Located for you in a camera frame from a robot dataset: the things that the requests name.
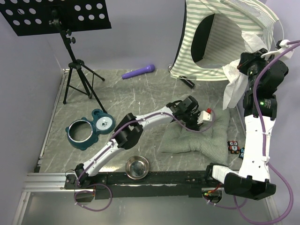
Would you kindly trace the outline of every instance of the purple microphone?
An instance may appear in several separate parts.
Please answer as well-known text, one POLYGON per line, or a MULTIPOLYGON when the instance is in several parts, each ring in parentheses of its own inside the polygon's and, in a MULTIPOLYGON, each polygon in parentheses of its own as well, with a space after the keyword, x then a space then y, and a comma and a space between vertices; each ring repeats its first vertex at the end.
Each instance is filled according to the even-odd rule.
POLYGON ((123 74, 122 78, 127 79, 127 78, 138 76, 138 75, 141 75, 141 74, 150 73, 150 72, 153 72, 154 70, 155 70, 155 66, 151 64, 147 67, 137 69, 135 71, 123 74))

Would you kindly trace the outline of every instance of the striped tent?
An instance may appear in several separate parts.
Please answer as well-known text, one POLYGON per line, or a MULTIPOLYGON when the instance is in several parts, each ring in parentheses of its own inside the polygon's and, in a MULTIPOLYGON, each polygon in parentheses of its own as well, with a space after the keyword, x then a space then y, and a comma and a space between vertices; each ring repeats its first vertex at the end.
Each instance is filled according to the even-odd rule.
POLYGON ((223 66, 245 52, 243 32, 271 48, 278 17, 259 0, 186 0, 182 37, 171 76, 191 80, 227 80, 223 66))

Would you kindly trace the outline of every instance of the stainless steel bowl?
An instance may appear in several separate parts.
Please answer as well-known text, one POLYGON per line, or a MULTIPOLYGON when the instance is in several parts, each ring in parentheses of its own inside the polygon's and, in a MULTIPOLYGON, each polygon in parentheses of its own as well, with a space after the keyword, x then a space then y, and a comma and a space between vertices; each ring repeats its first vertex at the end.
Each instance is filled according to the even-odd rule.
POLYGON ((144 178, 149 168, 149 162, 143 156, 132 156, 125 164, 127 176, 134 180, 144 178))

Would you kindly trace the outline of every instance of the paw print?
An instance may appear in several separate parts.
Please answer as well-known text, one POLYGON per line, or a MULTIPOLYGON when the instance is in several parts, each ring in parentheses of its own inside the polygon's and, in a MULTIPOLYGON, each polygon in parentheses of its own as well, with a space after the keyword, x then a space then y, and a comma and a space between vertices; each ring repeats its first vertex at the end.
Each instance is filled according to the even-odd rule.
POLYGON ((107 126, 107 122, 104 121, 104 122, 102 123, 102 126, 103 126, 103 127, 106 127, 106 126, 107 126))

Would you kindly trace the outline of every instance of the white tissue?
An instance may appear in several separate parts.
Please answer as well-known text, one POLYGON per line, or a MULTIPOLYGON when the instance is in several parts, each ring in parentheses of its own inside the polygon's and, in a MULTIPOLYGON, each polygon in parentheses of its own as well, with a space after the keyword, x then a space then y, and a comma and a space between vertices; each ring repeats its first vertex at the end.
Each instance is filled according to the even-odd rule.
MULTIPOLYGON (((246 52, 254 53, 262 48, 268 49, 266 44, 252 32, 242 31, 242 37, 245 42, 246 52)), ((229 84, 224 91, 223 110, 226 108, 234 108, 247 87, 248 77, 240 73, 237 69, 239 62, 240 59, 223 66, 224 74, 229 80, 229 84)))

